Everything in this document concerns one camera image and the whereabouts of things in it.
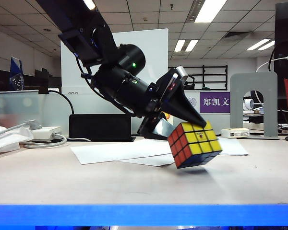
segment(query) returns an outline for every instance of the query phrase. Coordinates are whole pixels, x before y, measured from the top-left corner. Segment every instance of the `white desk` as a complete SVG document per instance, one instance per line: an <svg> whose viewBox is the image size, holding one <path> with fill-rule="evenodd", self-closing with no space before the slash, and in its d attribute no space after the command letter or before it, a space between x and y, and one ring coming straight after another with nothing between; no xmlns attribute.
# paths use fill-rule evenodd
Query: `white desk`
<svg viewBox="0 0 288 230"><path fill-rule="evenodd" d="M87 143L0 154L0 204L288 204L288 142L240 143L249 156L185 169L81 165L70 146Z"/></svg>

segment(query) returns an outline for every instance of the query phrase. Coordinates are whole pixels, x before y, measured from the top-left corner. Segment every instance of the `white cable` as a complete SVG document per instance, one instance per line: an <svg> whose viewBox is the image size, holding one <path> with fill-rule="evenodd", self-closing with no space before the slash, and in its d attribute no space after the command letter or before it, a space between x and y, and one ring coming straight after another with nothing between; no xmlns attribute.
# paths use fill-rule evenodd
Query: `white cable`
<svg viewBox="0 0 288 230"><path fill-rule="evenodd" d="M63 145L67 142L67 138L61 134L55 133L53 134L54 137L59 137L62 141L56 142L56 143L49 143L49 144L44 144L44 143L36 143L36 142L25 142L24 147L28 149L41 149L41 148L49 148L49 147L55 147L55 146L60 146Z"/></svg>
<svg viewBox="0 0 288 230"><path fill-rule="evenodd" d="M67 140L86 140L86 141L92 142L90 139L87 139L87 138L67 138Z"/></svg>

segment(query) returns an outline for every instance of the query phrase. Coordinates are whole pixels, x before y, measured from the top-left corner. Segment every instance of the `white paper sheet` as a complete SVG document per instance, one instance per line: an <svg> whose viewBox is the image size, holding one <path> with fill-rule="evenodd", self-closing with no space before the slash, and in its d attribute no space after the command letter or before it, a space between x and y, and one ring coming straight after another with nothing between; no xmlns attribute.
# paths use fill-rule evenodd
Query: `white paper sheet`
<svg viewBox="0 0 288 230"><path fill-rule="evenodd" d="M81 164L120 161L171 153L167 141L142 139L134 142L71 147Z"/></svg>
<svg viewBox="0 0 288 230"><path fill-rule="evenodd" d="M247 156L248 152L235 138L219 138L222 152L219 155Z"/></svg>
<svg viewBox="0 0 288 230"><path fill-rule="evenodd" d="M133 164L144 164L144 165L151 165L151 166L162 166L162 165L168 165L168 164L174 163L174 158L173 158L173 155L170 153L170 154L164 154L160 156L122 160L121 162L133 163Z"/></svg>

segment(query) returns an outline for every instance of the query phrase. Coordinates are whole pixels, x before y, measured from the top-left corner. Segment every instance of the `office wall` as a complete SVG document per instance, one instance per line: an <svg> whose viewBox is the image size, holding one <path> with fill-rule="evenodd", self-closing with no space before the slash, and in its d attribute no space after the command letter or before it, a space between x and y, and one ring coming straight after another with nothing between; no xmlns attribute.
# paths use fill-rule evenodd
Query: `office wall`
<svg viewBox="0 0 288 230"><path fill-rule="evenodd" d="M10 71L11 57L20 59L24 74L34 76L34 70L48 69L54 77L61 76L60 59L46 54L0 32L0 70Z"/></svg>

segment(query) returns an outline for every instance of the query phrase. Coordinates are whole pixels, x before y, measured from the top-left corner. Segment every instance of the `ceiling light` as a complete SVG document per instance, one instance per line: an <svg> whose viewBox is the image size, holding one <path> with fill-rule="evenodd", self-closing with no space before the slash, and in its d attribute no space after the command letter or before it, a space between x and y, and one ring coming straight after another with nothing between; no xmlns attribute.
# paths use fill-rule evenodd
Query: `ceiling light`
<svg viewBox="0 0 288 230"><path fill-rule="evenodd" d="M255 45L251 46L247 50L254 50L254 49L256 49L257 47L263 45L264 43L266 43L269 40L270 40L269 38L265 38L265 39L261 40L260 42L257 42Z"/></svg>
<svg viewBox="0 0 288 230"><path fill-rule="evenodd" d="M210 23L216 17L227 0L205 0L195 23Z"/></svg>
<svg viewBox="0 0 288 230"><path fill-rule="evenodd" d="M185 41L186 40L178 40L174 51L175 52L180 52Z"/></svg>
<svg viewBox="0 0 288 230"><path fill-rule="evenodd" d="M191 52L197 42L198 40L191 40L191 42L188 44L188 47L186 48L186 52Z"/></svg>
<svg viewBox="0 0 288 230"><path fill-rule="evenodd" d="M83 0L83 1L90 10L95 8L95 4L93 3L92 0Z"/></svg>
<svg viewBox="0 0 288 230"><path fill-rule="evenodd" d="M275 43L275 41L269 42L268 44L260 47L259 50L264 50L264 49L267 49L267 48L269 48L271 46L274 46L274 43Z"/></svg>

